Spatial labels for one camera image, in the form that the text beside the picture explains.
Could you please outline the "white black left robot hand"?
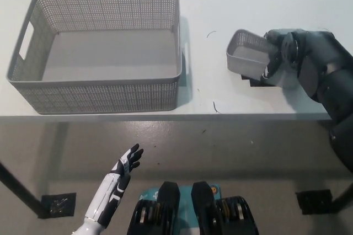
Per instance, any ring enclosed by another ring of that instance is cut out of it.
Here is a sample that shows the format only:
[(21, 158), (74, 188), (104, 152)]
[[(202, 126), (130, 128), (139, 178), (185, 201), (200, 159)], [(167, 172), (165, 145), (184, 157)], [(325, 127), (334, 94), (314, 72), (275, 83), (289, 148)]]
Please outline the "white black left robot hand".
[(130, 173), (140, 165), (143, 149), (137, 143), (115, 163), (98, 187), (84, 217), (85, 222), (107, 228), (130, 182)]

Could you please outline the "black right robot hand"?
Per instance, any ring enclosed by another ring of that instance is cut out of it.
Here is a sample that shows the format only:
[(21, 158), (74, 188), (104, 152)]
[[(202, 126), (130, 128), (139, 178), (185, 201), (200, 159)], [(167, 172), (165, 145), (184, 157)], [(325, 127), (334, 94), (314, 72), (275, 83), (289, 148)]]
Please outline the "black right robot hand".
[(298, 42), (296, 33), (301, 29), (272, 29), (264, 38), (269, 46), (269, 63), (265, 67), (261, 81), (285, 89), (298, 86)]

